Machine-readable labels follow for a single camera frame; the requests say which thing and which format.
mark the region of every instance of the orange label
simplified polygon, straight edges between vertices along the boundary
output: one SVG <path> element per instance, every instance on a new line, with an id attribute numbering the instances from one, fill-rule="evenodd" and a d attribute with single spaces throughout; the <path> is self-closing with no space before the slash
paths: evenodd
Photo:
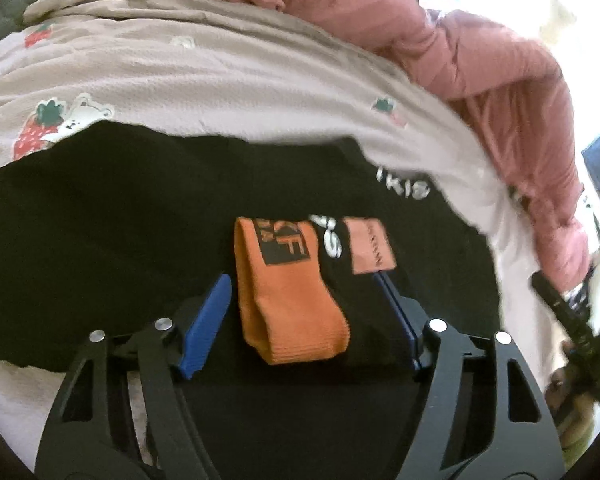
<path id="1" fill-rule="evenodd" d="M 349 229 L 354 274 L 395 269 L 394 253 L 382 222 L 376 218 L 344 218 Z"/>

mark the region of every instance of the blue gripper pad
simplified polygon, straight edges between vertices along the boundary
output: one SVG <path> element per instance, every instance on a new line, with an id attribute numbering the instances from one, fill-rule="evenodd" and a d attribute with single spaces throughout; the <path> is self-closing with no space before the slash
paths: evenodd
<path id="1" fill-rule="evenodd" d="M 227 274 L 222 274 L 216 281 L 198 316 L 184 335 L 182 359 L 178 368 L 189 380 L 193 374 L 205 365 L 211 345 L 216 339 L 224 315 L 231 303 L 232 284 Z"/>

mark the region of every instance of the folded sock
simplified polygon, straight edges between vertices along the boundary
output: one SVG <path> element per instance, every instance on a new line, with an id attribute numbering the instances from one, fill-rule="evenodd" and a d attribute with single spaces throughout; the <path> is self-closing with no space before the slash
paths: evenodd
<path id="1" fill-rule="evenodd" d="M 269 364 L 330 359 L 349 325 L 320 276 L 309 222 L 238 218 L 238 306 L 245 341 Z"/>

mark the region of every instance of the strawberry print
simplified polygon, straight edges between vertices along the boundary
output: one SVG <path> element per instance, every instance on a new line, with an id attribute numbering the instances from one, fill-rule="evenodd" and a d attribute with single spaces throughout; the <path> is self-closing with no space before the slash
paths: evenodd
<path id="1" fill-rule="evenodd" d="M 49 36 L 51 36 L 51 25 L 42 25 L 24 39 L 24 48 L 30 48 Z"/>
<path id="2" fill-rule="evenodd" d="M 395 102 L 392 99 L 389 99 L 388 97 L 378 99 L 376 100 L 373 108 L 379 112 L 387 114 L 396 126 L 403 128 L 407 125 L 407 121 L 395 111 Z"/>
<path id="3" fill-rule="evenodd" d="M 13 143 L 13 160 L 44 149 L 46 143 L 42 137 L 58 131 L 58 126 L 64 121 L 63 112 L 64 104 L 55 99 L 40 103 Z"/>

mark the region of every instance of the pink fabric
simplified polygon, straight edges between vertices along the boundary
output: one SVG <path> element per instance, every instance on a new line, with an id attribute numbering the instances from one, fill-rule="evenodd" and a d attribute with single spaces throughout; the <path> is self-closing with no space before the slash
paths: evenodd
<path id="1" fill-rule="evenodd" d="M 544 273 L 559 290 L 583 279 L 587 235 L 573 110 L 558 63 L 536 41 L 461 11 L 440 18 L 417 0 L 228 0 L 297 16 L 392 60 L 448 102 L 478 135 L 504 181 L 530 199 Z"/>

